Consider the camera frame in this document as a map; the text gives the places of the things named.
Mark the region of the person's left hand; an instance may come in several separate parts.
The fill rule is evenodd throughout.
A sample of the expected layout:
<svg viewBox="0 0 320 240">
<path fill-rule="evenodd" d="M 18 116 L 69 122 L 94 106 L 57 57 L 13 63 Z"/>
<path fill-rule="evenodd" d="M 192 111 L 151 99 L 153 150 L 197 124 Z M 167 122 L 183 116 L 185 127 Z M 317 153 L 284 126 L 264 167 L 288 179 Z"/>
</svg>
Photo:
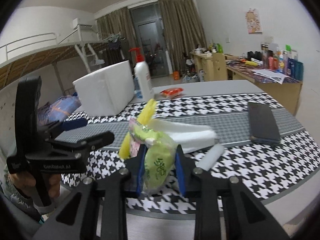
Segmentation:
<svg viewBox="0 0 320 240">
<path fill-rule="evenodd" d="M 28 172 L 8 174 L 9 180 L 13 185 L 23 192 L 27 197 L 33 195 L 33 190 L 35 189 L 36 180 Z M 60 174 L 50 175 L 46 180 L 46 186 L 48 194 L 51 198 L 57 198 L 60 195 Z"/>
</svg>

